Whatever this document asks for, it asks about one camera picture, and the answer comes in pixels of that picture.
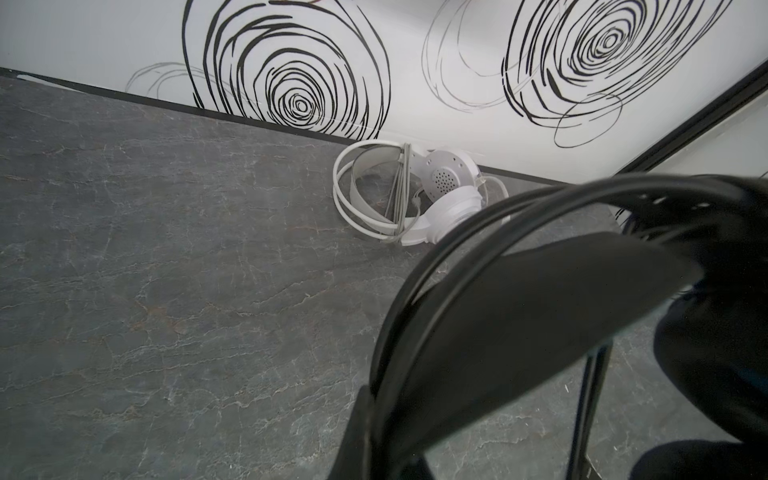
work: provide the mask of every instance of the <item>spiral design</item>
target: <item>spiral design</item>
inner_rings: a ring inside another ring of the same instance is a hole
[[[386,119],[386,50],[341,0],[187,0],[182,38],[201,108],[353,140]]]
[[[523,0],[502,62],[507,101],[560,147],[605,133],[731,0]]]

